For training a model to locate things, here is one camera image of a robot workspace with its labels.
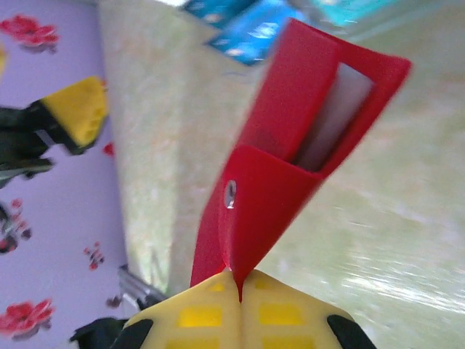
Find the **red flower print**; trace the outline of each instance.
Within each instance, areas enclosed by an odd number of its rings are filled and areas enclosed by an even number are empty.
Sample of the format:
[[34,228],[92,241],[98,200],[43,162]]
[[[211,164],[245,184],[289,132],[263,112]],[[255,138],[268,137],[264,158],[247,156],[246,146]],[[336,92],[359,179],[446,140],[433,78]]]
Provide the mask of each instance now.
[[16,198],[15,200],[12,200],[12,207],[14,209],[19,209],[23,205],[23,200],[20,198]]
[[32,302],[10,305],[6,313],[0,315],[0,334],[15,337],[34,331],[52,317],[51,304],[51,300],[44,300],[37,305]]
[[55,33],[54,25],[40,26],[38,20],[24,15],[16,15],[8,20],[2,20],[0,31],[27,47],[53,45],[59,39]]
[[107,154],[108,156],[115,156],[113,143],[108,143],[105,147],[103,147],[103,153]]

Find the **red plastic piece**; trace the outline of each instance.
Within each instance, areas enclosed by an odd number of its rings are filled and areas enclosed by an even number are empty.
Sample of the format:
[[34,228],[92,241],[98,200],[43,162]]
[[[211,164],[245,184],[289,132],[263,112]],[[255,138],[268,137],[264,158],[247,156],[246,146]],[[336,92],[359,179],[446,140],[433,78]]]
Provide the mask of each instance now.
[[[328,94],[339,63],[374,87],[319,172],[291,164]],[[198,230],[191,286],[231,268],[239,293],[324,180],[360,142],[408,75],[411,63],[355,46],[291,20],[243,131],[217,180]],[[226,208],[229,180],[237,183]]]

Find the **plastic toy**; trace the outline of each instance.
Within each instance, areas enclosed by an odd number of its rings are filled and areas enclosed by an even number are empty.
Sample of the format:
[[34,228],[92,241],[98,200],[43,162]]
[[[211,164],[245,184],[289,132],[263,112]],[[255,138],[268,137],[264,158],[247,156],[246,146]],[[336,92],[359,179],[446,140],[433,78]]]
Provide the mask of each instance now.
[[53,167],[44,153],[63,144],[70,155],[91,148],[108,114],[104,86],[95,76],[61,89],[19,110],[0,107],[0,188]]
[[410,67],[292,20],[203,212],[191,289],[131,318],[113,349],[375,348],[348,313],[254,269]]

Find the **metal rivet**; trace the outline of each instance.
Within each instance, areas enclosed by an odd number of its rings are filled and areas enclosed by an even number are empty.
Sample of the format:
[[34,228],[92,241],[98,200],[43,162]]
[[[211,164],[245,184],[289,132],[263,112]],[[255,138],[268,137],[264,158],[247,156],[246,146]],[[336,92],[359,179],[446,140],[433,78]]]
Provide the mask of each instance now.
[[225,189],[225,206],[227,209],[234,208],[235,194],[237,192],[237,185],[235,180],[230,180]]

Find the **blue package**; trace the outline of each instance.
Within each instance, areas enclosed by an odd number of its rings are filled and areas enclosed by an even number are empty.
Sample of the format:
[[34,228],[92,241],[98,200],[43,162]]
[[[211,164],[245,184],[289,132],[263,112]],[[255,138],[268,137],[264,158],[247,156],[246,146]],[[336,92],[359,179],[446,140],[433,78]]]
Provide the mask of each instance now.
[[345,27],[383,9],[398,0],[312,0],[333,25]]
[[182,8],[202,22],[223,29],[258,0],[190,0]]
[[245,65],[264,60],[290,18],[303,14],[284,1],[262,0],[207,44]]

